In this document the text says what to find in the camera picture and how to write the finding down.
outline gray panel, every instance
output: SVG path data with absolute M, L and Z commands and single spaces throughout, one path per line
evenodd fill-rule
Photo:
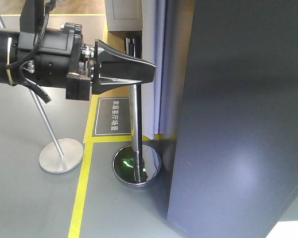
M 194 4 L 195 0 L 168 0 L 166 6 L 159 130 L 165 138 L 163 165 L 170 175 L 174 162 Z
M 168 219 L 263 238 L 298 194 L 298 1 L 197 1 Z

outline yellow floor line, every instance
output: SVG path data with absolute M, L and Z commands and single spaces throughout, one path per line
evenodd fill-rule
M 86 13 L 86 14 L 50 14 L 50 16 L 106 16 L 105 13 Z
M 89 106 L 89 113 L 88 113 L 87 125 L 85 130 L 85 138 L 93 136 L 93 129 L 94 129 L 94 123 L 95 123 L 95 117 L 96 117 L 96 111 L 97 111 L 97 103 L 98 103 L 98 95 L 93 95 L 91 97 L 90 106 Z
M 79 238 L 92 154 L 93 144 L 88 143 L 85 145 L 68 238 Z
M 108 39 L 108 25 L 107 25 L 107 19 L 105 20 L 105 25 L 104 25 L 104 31 L 103 31 L 103 42 L 107 43 Z
M 162 135 L 154 135 L 153 140 L 162 140 Z M 85 137 L 84 143 L 126 142 L 131 141 L 131 135 L 93 136 Z M 143 136 L 143 141 L 151 141 Z

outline black cable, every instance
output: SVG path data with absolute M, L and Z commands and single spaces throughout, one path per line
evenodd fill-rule
M 23 74 L 23 68 L 26 64 L 33 62 L 32 60 L 28 60 L 24 63 L 22 63 L 19 67 L 19 75 L 24 79 L 24 85 L 28 89 L 32 90 L 36 95 L 38 95 L 45 103 L 48 103 L 51 101 L 50 96 L 45 92 L 45 90 L 38 85 L 37 83 L 33 82 L 32 80 L 26 78 Z
M 47 28 L 47 25 L 48 25 L 50 11 L 52 11 L 53 8 L 55 7 L 55 0 L 51 0 L 49 3 L 45 4 L 44 7 L 45 7 L 45 14 L 44 14 L 43 26 L 42 26 L 41 32 L 39 34 L 38 40 L 35 43 L 35 46 L 33 47 L 33 49 L 25 57 L 23 57 L 19 61 L 16 61 L 16 62 L 11 63 L 11 64 L 7 64 L 5 66 L 6 69 L 12 69 L 12 68 L 15 68 L 15 67 L 18 67 L 18 66 L 22 65 L 26 61 L 28 61 L 31 58 L 33 58 L 33 56 L 39 50 L 39 48 L 40 48 L 40 46 L 41 46 L 41 44 L 43 42 L 45 31 L 46 31 L 46 28 Z

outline stand base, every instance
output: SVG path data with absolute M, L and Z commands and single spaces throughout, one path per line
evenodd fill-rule
M 143 164 L 145 181 L 138 183 L 134 175 L 133 149 L 123 147 L 115 155 L 113 168 L 119 181 L 133 187 L 142 187 L 150 184 L 159 173 L 162 161 L 157 152 L 150 146 L 143 145 Z
M 59 139 L 60 147 L 64 153 L 61 159 L 55 144 L 51 142 L 41 152 L 39 164 L 42 170 L 49 174 L 63 174 L 80 164 L 84 149 L 81 143 L 74 139 Z

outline chrome stand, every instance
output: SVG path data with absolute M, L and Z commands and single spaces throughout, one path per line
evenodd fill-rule
M 141 38 L 127 33 L 127 54 L 140 58 Z M 113 161 L 114 174 L 124 184 L 141 187 L 148 185 L 161 169 L 161 158 L 150 146 L 143 145 L 141 85 L 129 88 L 132 145 L 120 149 Z
M 0 28 L 5 28 L 1 15 Z M 53 140 L 39 156 L 40 167 L 50 174 L 63 174 L 74 169 L 82 161 L 82 144 L 68 138 L 57 140 L 39 97 L 32 90 L 29 89 L 29 91 Z

